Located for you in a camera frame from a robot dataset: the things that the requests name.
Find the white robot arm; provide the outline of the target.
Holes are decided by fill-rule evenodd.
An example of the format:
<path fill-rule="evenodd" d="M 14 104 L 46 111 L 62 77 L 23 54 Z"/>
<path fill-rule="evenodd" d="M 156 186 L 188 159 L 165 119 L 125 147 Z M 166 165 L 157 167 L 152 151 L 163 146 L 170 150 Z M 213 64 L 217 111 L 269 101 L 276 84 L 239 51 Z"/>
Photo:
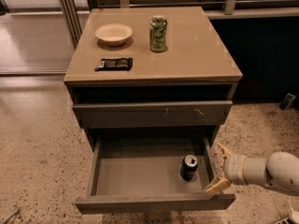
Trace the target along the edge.
<path fill-rule="evenodd" d="M 274 152 L 268 158 L 233 154 L 217 144 L 224 162 L 223 176 L 215 177 L 204 193 L 215 195 L 231 185 L 256 185 L 291 196 L 299 195 L 299 159 L 288 152 Z"/>

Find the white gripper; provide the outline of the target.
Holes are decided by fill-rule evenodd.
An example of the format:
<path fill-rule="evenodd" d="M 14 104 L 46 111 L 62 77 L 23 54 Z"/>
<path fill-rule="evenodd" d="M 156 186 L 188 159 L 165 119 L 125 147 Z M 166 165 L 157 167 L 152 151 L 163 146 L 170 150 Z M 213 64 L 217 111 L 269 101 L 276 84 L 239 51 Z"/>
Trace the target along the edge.
<path fill-rule="evenodd" d="M 231 182 L 234 185 L 247 185 L 243 174 L 243 166 L 247 156 L 233 155 L 227 147 L 220 143 L 217 146 L 221 150 L 223 158 L 226 159 L 223 164 L 223 172 L 227 179 L 225 177 L 215 177 L 204 189 L 204 193 L 207 195 L 215 195 L 228 189 Z"/>

